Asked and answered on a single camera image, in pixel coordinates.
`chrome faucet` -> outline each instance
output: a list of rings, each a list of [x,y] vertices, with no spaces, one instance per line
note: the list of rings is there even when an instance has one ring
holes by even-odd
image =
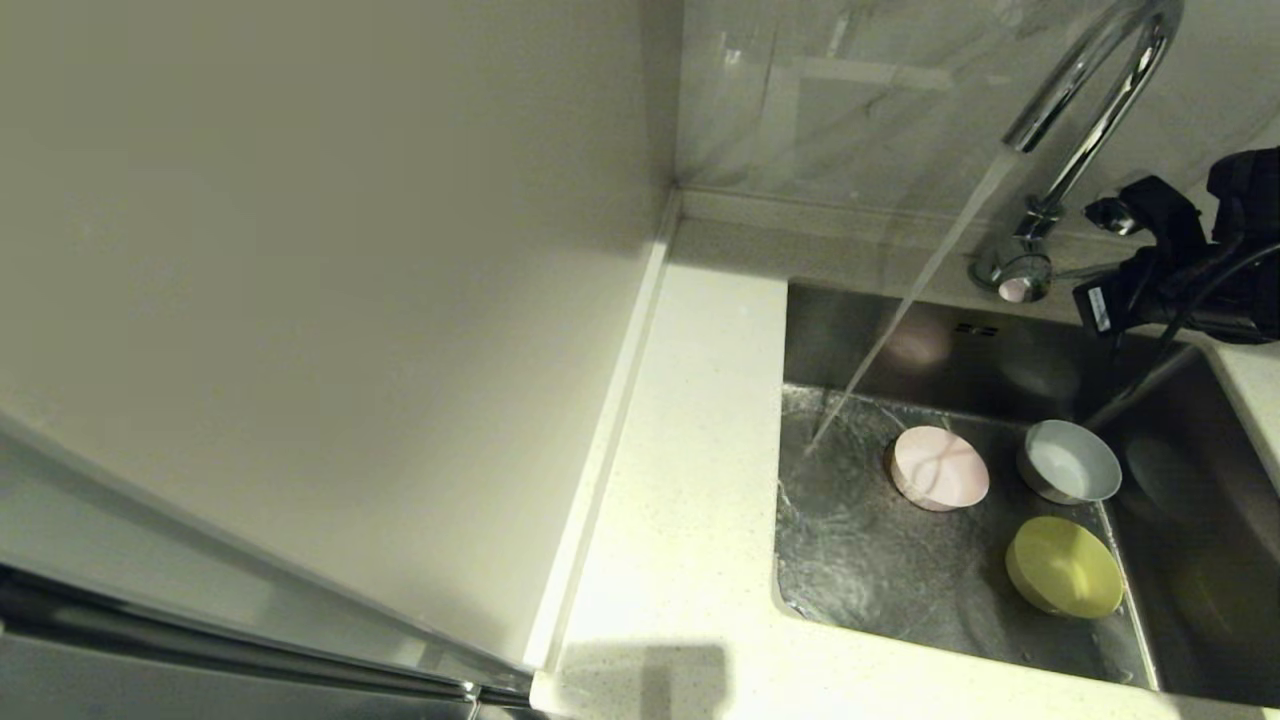
[[[1029,196],[1027,215],[1014,234],[989,245],[969,266],[969,274],[979,286],[998,292],[1010,302],[1033,302],[1044,297],[1053,279],[1044,238],[1062,218],[1062,197],[1151,81],[1178,33],[1181,18],[1183,0],[1119,0],[1075,41],[1039,92],[1023,108],[1005,133],[1004,142],[1020,152],[1030,152],[1116,46],[1139,32],[1138,46],[1126,69],[1053,184],[1043,196]]]

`kitchen sink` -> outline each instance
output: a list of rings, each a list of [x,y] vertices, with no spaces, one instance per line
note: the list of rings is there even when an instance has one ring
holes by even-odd
[[[897,299],[792,284],[787,302],[774,552],[806,619],[1004,662],[1248,705],[1280,706],[1280,498],[1204,354],[1179,345],[1132,397],[1116,388],[1155,341],[1110,345],[1061,323],[916,302],[831,430],[824,414]],[[1120,492],[1042,500],[1015,454],[1025,429],[1087,424],[1116,452]],[[905,428],[931,424],[986,459],[977,506],[928,512],[883,470]],[[1102,620],[1047,615],[1005,573],[1037,515],[1107,543],[1125,601]]]

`cable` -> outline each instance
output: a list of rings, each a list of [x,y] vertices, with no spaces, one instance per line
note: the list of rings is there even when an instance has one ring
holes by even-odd
[[[1135,389],[1138,389],[1142,386],[1142,383],[1147,382],[1147,378],[1151,377],[1151,373],[1153,373],[1156,368],[1160,366],[1160,361],[1164,360],[1165,354],[1169,351],[1169,346],[1174,343],[1174,336],[1176,336],[1178,331],[1183,329],[1183,325],[1185,325],[1187,322],[1192,319],[1192,313],[1194,313],[1196,309],[1201,306],[1201,302],[1204,302],[1206,297],[1208,297],[1215,290],[1217,290],[1217,286],[1222,284],[1231,275],[1239,273],[1244,268],[1248,268],[1249,265],[1257,263],[1258,260],[1265,259],[1268,255],[1275,255],[1276,252],[1280,252],[1280,242],[1274,242],[1266,247],[1254,250],[1253,252],[1249,252],[1244,258],[1240,258],[1239,260],[1231,263],[1230,265],[1226,265],[1216,274],[1213,274],[1208,279],[1208,282],[1206,282],[1204,286],[1201,287],[1194,296],[1192,296],[1190,302],[1188,302],[1185,306],[1183,306],[1181,310],[1178,311],[1178,315],[1174,316],[1174,322],[1169,323],[1169,327],[1165,328],[1165,333],[1160,336],[1160,341],[1157,341],[1156,343],[1156,355],[1152,359],[1151,364],[1147,366],[1147,369],[1139,373],[1137,378],[1130,380],[1129,384],[1120,393],[1116,395],[1115,400],[1119,401],[1124,400],[1125,397],[1129,397],[1130,395],[1133,395]]]

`water stream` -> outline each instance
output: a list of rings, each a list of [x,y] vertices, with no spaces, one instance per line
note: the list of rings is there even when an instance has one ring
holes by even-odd
[[[996,158],[991,161],[991,167],[987,168],[987,174],[978,181],[977,187],[973,188],[973,193],[969,196],[969,201],[965,202],[964,209],[960,210],[959,215],[956,215],[955,223],[951,224],[951,229],[947,231],[947,234],[942,237],[942,242],[938,243],[937,250],[933,251],[933,255],[931,255],[928,261],[924,263],[924,266],[920,268],[920,274],[915,277],[915,282],[911,283],[911,287],[906,291],[902,301],[897,304],[897,309],[893,310],[893,316],[890,319],[888,325],[886,325],[884,331],[878,338],[876,338],[876,343],[872,346],[870,351],[867,352],[867,356],[863,357],[858,369],[854,370],[854,377],[849,379],[849,384],[845,386],[845,391],[841,393],[840,400],[831,406],[831,410],[828,410],[826,416],[822,419],[822,424],[818,425],[818,432],[814,433],[813,439],[809,441],[809,446],[805,447],[801,460],[808,457],[813,450],[818,447],[818,443],[822,442],[822,438],[827,434],[827,430],[831,429],[831,424],[835,421],[836,416],[841,410],[844,410],[845,404],[849,402],[849,397],[858,387],[859,380],[863,379],[863,375],[867,374],[867,369],[872,366],[876,356],[879,355],[884,343],[888,342],[890,336],[892,336],[893,331],[897,329],[899,323],[902,322],[902,318],[911,307],[911,304],[915,302],[922,292],[924,292],[924,288],[929,284],[929,281],[933,279],[933,275],[938,272],[942,261],[951,254],[956,242],[959,242],[964,236],[964,232],[969,229],[974,217],[977,217],[978,211],[982,210],[982,206],[987,204],[987,200],[989,200],[996,192],[996,188],[1000,187],[1005,176],[1007,176],[1014,165],[1018,164],[1020,158],[1021,154],[1000,145]]]

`gray bowl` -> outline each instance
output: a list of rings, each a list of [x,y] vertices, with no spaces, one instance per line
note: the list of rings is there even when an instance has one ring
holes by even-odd
[[[1098,436],[1065,420],[1044,420],[1027,430],[1018,471],[1044,500],[1080,505],[1120,489],[1120,461]]]

